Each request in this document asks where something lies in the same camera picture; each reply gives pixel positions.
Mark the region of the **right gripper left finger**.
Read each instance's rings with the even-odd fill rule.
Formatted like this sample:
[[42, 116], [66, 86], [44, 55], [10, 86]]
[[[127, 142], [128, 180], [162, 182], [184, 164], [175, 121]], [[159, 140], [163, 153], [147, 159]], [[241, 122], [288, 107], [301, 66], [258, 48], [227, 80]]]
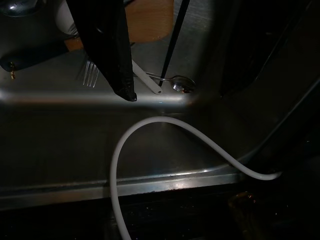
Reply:
[[66, 0], [84, 49], [116, 95], [137, 101], [124, 0]]

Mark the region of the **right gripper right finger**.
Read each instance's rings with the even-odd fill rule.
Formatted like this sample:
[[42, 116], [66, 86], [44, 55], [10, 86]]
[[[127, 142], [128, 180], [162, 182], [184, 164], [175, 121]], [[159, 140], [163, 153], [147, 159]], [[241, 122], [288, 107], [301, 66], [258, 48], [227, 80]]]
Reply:
[[226, 49], [219, 94], [255, 82], [288, 42], [313, 0], [242, 0]]

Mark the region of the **wooden spatula black handle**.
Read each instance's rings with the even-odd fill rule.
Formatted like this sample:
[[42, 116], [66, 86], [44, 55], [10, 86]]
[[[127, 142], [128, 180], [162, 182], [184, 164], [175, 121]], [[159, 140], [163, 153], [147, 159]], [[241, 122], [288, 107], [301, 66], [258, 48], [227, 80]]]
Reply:
[[[130, 42], [154, 42], [171, 32], [174, 0], [126, 0], [124, 4]], [[55, 23], [61, 32], [68, 35], [66, 40], [8, 53], [0, 57], [0, 67], [13, 74], [15, 71], [83, 48], [66, 0], [57, 2]]]

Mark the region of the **steel spoon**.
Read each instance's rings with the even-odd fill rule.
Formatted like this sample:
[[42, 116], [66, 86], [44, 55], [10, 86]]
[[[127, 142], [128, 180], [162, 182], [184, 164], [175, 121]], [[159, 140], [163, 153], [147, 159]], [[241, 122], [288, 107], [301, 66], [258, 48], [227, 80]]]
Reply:
[[192, 79], [182, 75], [176, 75], [169, 78], [161, 78], [160, 75], [156, 75], [154, 73], [146, 72], [146, 74], [154, 80], [159, 80], [160, 83], [170, 83], [172, 88], [180, 93], [189, 94], [196, 89], [195, 82]]

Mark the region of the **black chopstick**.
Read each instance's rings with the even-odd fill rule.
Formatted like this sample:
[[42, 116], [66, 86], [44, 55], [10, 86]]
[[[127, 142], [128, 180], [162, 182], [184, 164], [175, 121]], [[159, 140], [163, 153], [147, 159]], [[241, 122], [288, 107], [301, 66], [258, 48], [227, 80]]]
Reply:
[[178, 37], [179, 37], [179, 34], [180, 34], [180, 31], [181, 31], [181, 27], [183, 25], [185, 15], [186, 15], [187, 10], [188, 10], [189, 3], [190, 3], [190, 0], [182, 0], [182, 2], [181, 2], [180, 8], [179, 8], [179, 12], [178, 12], [178, 15], [177, 15], [177, 18], [176, 18], [176, 21], [175, 21], [175, 25], [174, 25], [174, 28], [173, 28], [173, 31], [172, 31], [172, 35], [171, 35], [171, 38], [170, 38], [170, 42], [169, 42], [169, 46], [168, 46], [168, 49], [167, 49], [167, 53], [166, 53], [166, 56], [165, 56], [164, 64], [163, 64], [163, 67], [162, 67], [162, 72], [161, 72], [161, 76], [160, 76], [161, 80], [160, 80], [160, 82], [158, 84], [160, 87], [163, 85], [163, 80], [165, 79], [165, 76], [166, 76], [166, 73], [167, 73], [167, 70], [168, 70], [168, 67], [169, 67], [169, 64], [170, 64], [170, 61], [171, 61], [171, 58], [172, 58], [172, 55], [173, 55], [173, 52], [174, 52]]

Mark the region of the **stainless steel sink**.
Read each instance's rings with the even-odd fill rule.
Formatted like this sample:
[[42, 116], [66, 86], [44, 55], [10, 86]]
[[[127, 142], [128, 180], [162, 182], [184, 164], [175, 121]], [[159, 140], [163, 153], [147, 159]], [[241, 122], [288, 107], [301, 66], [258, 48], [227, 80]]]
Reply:
[[[162, 93], [134, 80], [137, 101], [76, 80], [76, 50], [15, 71], [0, 67], [0, 210], [109, 196], [116, 144], [135, 123], [167, 116], [199, 129], [235, 159], [265, 173], [291, 166], [309, 132], [320, 132], [320, 0], [312, 0], [287, 43], [244, 90], [219, 93], [242, 0], [190, 0], [165, 75], [195, 82]], [[134, 43], [133, 60], [161, 76], [171, 37]]]

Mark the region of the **yellow dish soap bottle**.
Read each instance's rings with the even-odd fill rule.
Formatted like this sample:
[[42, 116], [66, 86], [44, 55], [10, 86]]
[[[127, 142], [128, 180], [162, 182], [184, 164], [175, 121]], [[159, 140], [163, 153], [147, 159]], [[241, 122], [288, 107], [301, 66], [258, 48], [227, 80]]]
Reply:
[[245, 191], [228, 199], [228, 207], [244, 240], [266, 240], [256, 212], [255, 197]]

